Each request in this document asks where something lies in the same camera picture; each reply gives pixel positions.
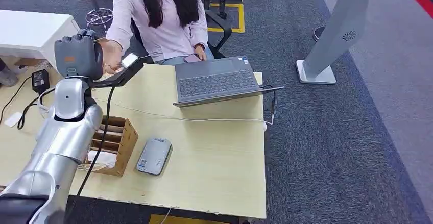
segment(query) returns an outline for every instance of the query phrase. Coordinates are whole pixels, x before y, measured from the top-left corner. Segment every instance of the speaker grille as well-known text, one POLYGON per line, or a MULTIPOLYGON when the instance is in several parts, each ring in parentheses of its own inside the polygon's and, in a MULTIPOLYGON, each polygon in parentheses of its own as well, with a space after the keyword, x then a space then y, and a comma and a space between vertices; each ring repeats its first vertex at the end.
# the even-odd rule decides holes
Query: speaker grille
POLYGON ((353 40, 356 36, 358 35, 357 32, 355 31, 349 31, 347 33, 345 33, 342 37, 342 39, 346 42, 353 40))

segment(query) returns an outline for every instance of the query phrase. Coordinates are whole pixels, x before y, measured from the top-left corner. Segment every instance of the person's leg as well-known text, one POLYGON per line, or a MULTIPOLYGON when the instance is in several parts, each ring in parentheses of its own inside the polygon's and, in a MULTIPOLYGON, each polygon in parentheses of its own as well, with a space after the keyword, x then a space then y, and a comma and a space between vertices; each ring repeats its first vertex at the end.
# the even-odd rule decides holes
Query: person's leg
POLYGON ((173 57, 173 58, 168 58, 168 59, 165 59, 165 60, 162 60, 162 61, 156 61, 155 64, 160 64, 160 65, 171 65, 171 66, 174 66, 174 65, 177 65, 177 64, 185 63, 185 62, 183 61, 184 58, 185 58, 185 57, 173 57))
POLYGON ((213 56, 213 54, 209 48, 206 48, 206 56, 207 56, 208 60, 214 60, 215 59, 215 57, 213 56))

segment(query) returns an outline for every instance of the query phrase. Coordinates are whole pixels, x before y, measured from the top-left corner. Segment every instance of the light wood desk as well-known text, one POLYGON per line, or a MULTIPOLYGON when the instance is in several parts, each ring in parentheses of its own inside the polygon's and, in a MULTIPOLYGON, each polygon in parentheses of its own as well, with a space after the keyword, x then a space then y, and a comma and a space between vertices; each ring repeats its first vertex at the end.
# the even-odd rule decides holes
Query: light wood desk
MULTIPOLYGON (((23 74, 21 80, 30 76, 30 72, 23 74)), ((261 83, 261 73, 256 73, 256 77, 261 83)), ((50 78, 55 79, 53 70, 50 78)), ((1 107, 17 88, 0 88, 1 107)), ((93 91, 93 97, 104 111, 108 93, 109 88, 93 91)), ((28 82, 6 110, 5 117, 22 111, 35 97, 28 82)), ((52 97, 44 99, 46 104, 50 100, 52 97)), ((262 97, 183 109, 172 105, 176 101, 175 71, 172 66, 147 64, 126 86, 115 89, 110 115, 130 119, 139 139, 123 177, 93 173, 82 196, 265 219, 262 122, 187 122, 123 108, 182 118, 263 119, 262 97), (173 145, 160 176, 151 176, 135 169, 145 142, 151 137, 166 138, 173 145)), ((42 120, 38 109, 32 107, 23 130, 0 125, 0 185, 11 182, 27 163, 42 120)), ((84 175, 84 171, 77 171, 71 195, 77 193, 84 175)))

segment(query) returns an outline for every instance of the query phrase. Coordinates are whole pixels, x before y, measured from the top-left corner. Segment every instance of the long black hair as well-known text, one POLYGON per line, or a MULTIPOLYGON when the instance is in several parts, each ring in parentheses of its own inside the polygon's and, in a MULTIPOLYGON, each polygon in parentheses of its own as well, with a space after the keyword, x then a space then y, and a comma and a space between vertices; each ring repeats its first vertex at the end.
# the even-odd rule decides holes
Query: long black hair
MULTIPOLYGON (((180 25, 185 27, 191 22, 199 20, 197 0, 173 0, 176 4, 180 25)), ((149 26, 157 28, 162 24, 162 0, 143 0, 149 16, 149 26)))

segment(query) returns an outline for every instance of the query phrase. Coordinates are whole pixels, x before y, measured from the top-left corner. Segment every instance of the black charger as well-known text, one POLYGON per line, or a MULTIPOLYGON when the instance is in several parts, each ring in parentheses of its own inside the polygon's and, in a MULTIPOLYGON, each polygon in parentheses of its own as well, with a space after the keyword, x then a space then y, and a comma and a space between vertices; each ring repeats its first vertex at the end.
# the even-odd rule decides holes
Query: black charger
POLYGON ((36 71, 32 73, 32 89, 39 95, 50 88, 50 76, 48 72, 44 70, 36 71))

